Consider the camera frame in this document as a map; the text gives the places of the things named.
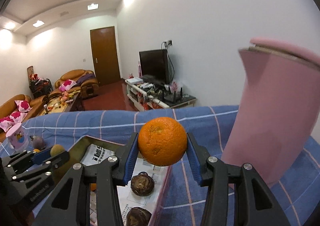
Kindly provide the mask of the purple round fruit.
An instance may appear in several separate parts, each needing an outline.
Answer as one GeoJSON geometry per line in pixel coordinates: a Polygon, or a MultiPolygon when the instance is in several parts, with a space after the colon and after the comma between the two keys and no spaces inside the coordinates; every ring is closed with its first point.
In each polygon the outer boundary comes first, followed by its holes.
{"type": "Polygon", "coordinates": [[[40,136],[30,136],[31,145],[34,149],[43,150],[46,148],[44,139],[40,136]]]}

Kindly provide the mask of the green kiwi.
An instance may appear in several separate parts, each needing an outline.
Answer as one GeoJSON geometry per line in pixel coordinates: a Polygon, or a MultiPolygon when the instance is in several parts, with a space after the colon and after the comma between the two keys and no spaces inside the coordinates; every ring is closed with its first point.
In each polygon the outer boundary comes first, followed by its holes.
{"type": "Polygon", "coordinates": [[[62,145],[55,144],[50,149],[50,156],[51,157],[57,156],[58,154],[60,154],[60,153],[62,153],[64,151],[65,151],[65,148],[62,145]]]}

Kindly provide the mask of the dark brown mangosteen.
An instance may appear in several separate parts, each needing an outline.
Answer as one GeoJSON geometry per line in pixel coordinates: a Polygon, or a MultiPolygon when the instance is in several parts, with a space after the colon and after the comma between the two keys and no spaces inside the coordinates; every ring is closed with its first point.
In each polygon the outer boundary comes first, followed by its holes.
{"type": "Polygon", "coordinates": [[[127,226],[147,226],[152,213],[141,207],[133,207],[126,216],[127,226]]]}
{"type": "Polygon", "coordinates": [[[151,195],[155,187],[155,182],[147,172],[140,172],[131,179],[131,190],[137,196],[148,196],[151,195]]]}

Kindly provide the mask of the dark brown mangosteen front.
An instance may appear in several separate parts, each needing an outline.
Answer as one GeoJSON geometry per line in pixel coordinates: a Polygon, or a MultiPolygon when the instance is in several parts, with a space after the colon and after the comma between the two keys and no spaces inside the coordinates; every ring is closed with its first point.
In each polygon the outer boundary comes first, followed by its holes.
{"type": "Polygon", "coordinates": [[[141,207],[133,207],[126,216],[127,226],[147,226],[152,213],[141,207]]]}

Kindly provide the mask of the large orange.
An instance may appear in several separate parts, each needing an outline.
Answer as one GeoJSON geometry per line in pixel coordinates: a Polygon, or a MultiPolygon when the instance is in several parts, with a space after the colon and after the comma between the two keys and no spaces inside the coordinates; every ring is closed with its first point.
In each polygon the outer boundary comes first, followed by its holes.
{"type": "Polygon", "coordinates": [[[187,133],[178,121],[170,117],[155,118],[140,129],[138,148],[149,163],[170,166],[183,157],[187,149],[187,133]]]}

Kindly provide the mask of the oval orange front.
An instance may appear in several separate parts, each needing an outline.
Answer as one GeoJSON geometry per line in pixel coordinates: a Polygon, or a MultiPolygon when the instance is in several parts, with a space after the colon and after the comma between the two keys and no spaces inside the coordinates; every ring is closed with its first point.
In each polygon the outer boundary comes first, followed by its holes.
{"type": "Polygon", "coordinates": [[[97,184],[91,183],[90,188],[91,188],[91,191],[95,191],[97,189],[97,184]]]}

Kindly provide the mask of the pink cartoon mug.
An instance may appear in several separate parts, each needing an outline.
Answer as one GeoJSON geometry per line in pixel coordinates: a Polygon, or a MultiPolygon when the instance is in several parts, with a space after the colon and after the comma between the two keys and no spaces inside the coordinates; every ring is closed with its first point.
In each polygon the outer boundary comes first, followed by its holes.
{"type": "Polygon", "coordinates": [[[21,123],[17,123],[12,126],[6,133],[6,137],[8,140],[8,144],[15,150],[15,151],[24,151],[29,141],[24,135],[24,129],[21,123]]]}

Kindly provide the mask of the pink tin box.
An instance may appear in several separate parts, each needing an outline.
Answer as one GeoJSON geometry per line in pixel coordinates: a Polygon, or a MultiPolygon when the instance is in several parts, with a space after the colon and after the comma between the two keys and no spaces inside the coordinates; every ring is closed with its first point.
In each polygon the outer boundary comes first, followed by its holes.
{"type": "MultiPolygon", "coordinates": [[[[68,150],[74,163],[85,166],[101,163],[116,154],[121,145],[111,141],[83,136],[68,150]]],[[[135,209],[138,215],[146,214],[148,225],[159,225],[161,205],[167,192],[170,166],[155,166],[138,155],[132,177],[126,186],[118,186],[118,198],[123,224],[135,225],[132,216],[135,209]]]]}

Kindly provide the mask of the blue plaid tablecloth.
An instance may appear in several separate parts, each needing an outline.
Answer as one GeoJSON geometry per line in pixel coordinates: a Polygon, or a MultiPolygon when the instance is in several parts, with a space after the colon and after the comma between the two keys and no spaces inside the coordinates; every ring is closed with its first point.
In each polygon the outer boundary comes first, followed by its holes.
{"type": "MultiPolygon", "coordinates": [[[[178,121],[187,134],[192,133],[198,145],[204,146],[210,155],[222,160],[237,113],[238,108],[235,106],[140,113],[62,112],[29,119],[22,127],[25,136],[42,136],[50,146],[61,144],[69,152],[73,144],[83,136],[124,146],[131,135],[134,132],[139,134],[148,121],[170,117],[178,121]]],[[[8,142],[1,145],[1,161],[14,154],[8,150],[8,146],[8,142]]],[[[201,225],[208,188],[200,187],[194,180],[186,151],[177,163],[170,165],[177,187],[167,190],[165,194],[168,201],[161,206],[161,211],[165,213],[164,225],[201,225]]],[[[61,167],[64,175],[74,164],[77,163],[70,156],[69,162],[61,167]]],[[[268,187],[285,212],[289,225],[319,225],[319,144],[314,139],[308,139],[280,180],[268,187]]],[[[232,199],[234,204],[233,185],[229,185],[228,199],[232,199]]]]}

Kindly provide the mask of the brown leather sofa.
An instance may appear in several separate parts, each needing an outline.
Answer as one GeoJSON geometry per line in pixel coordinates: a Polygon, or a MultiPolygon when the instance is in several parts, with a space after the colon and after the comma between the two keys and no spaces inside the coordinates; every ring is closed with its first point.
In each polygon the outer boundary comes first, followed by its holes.
{"type": "Polygon", "coordinates": [[[16,95],[1,106],[1,143],[6,133],[17,123],[36,117],[48,103],[47,96],[31,99],[28,95],[16,95]]]}

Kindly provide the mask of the wooden coffee table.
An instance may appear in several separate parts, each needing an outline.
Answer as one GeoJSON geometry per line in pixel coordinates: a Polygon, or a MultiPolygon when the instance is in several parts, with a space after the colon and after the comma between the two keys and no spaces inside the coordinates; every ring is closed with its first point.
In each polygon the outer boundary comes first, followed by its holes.
{"type": "Polygon", "coordinates": [[[48,102],[46,107],[46,109],[42,109],[38,116],[52,113],[84,110],[84,107],[82,106],[80,91],[74,91],[72,93],[63,93],[58,97],[52,98],[48,102]]]}

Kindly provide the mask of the black rack with toys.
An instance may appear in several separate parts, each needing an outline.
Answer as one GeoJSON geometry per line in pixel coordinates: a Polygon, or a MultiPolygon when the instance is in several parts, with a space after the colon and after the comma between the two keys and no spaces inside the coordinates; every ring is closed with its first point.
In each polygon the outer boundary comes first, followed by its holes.
{"type": "Polygon", "coordinates": [[[27,75],[29,81],[29,89],[33,99],[41,96],[48,96],[53,91],[53,86],[48,78],[41,78],[34,72],[33,66],[27,68],[27,75]]]}

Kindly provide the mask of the white tv stand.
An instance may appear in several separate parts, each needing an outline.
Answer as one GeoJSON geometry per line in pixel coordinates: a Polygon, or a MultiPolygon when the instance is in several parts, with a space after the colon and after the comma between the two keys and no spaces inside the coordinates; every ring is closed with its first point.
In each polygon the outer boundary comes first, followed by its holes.
{"type": "Polygon", "coordinates": [[[178,109],[193,107],[196,103],[196,97],[183,94],[183,99],[176,103],[166,102],[162,99],[163,90],[159,93],[153,93],[154,89],[143,89],[140,85],[135,85],[125,80],[127,97],[139,111],[155,110],[155,109],[178,109]]]}

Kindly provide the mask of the black wifi router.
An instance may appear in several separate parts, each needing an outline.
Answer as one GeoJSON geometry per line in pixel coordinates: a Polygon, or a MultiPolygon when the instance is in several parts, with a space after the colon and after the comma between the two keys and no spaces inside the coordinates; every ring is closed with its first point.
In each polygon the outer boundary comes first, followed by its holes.
{"type": "Polygon", "coordinates": [[[164,93],[162,99],[170,103],[181,101],[183,99],[183,89],[180,88],[178,92],[174,91],[173,93],[164,93]]]}

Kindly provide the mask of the black television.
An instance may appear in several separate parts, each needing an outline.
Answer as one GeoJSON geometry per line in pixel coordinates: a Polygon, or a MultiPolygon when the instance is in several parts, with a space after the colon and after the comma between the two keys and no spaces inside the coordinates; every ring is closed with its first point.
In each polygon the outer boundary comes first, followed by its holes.
{"type": "Polygon", "coordinates": [[[140,51],[139,59],[143,79],[158,80],[163,84],[170,82],[167,50],[140,51]]]}

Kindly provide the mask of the brown wooden door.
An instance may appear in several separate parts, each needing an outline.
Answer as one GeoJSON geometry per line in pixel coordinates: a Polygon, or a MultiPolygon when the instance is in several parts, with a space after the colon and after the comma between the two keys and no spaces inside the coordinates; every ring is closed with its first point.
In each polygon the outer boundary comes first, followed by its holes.
{"type": "Polygon", "coordinates": [[[95,76],[100,86],[121,80],[115,27],[90,30],[95,76]]]}

